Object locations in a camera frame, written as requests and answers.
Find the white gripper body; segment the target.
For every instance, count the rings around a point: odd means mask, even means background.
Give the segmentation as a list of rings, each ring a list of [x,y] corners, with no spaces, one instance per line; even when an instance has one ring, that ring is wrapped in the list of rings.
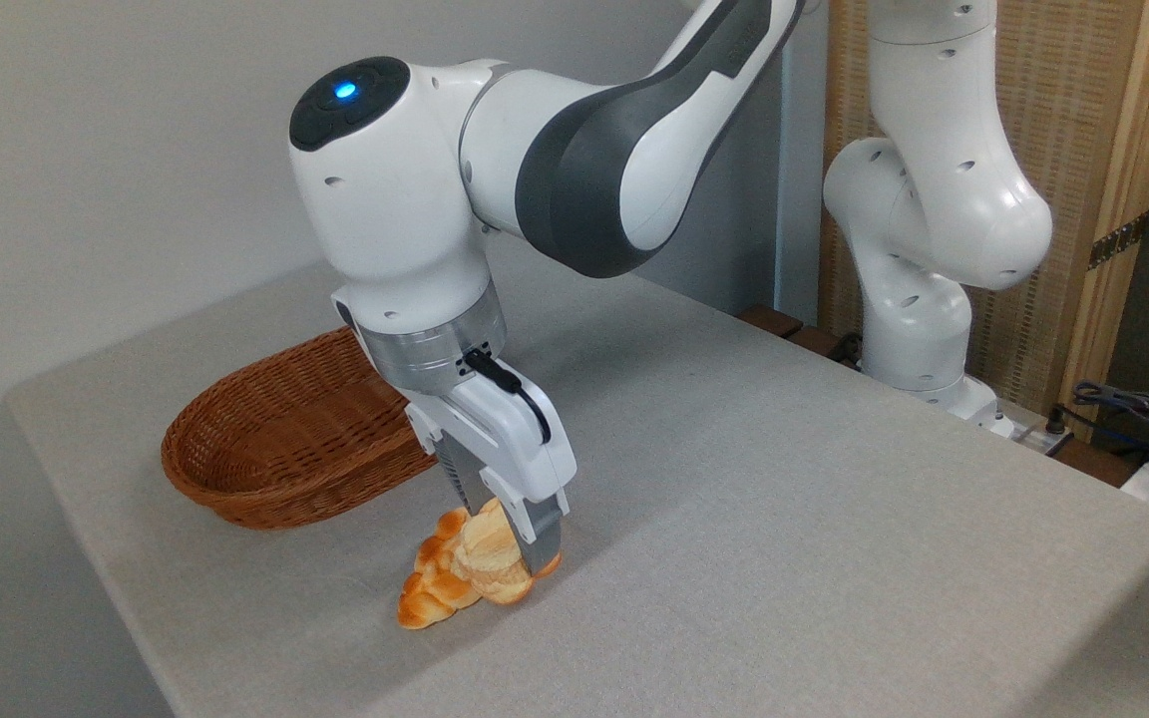
[[[483,375],[432,396],[404,389],[403,396],[438,426],[498,472],[531,502],[554,496],[574,477],[574,453],[552,400],[520,378],[524,395],[511,394]]]

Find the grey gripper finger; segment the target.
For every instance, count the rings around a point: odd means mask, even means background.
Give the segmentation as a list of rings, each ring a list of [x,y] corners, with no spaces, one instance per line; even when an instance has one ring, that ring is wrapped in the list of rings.
[[[529,573],[539,577],[561,549],[561,518],[570,508],[565,491],[560,488],[554,496],[531,502],[491,468],[481,470],[481,481],[506,509]]]
[[[481,479],[481,470],[485,468],[483,461],[457,441],[456,437],[452,437],[452,432],[430,419],[421,406],[406,406],[404,412],[424,451],[435,455],[461,504],[475,517],[492,499],[492,492]]]

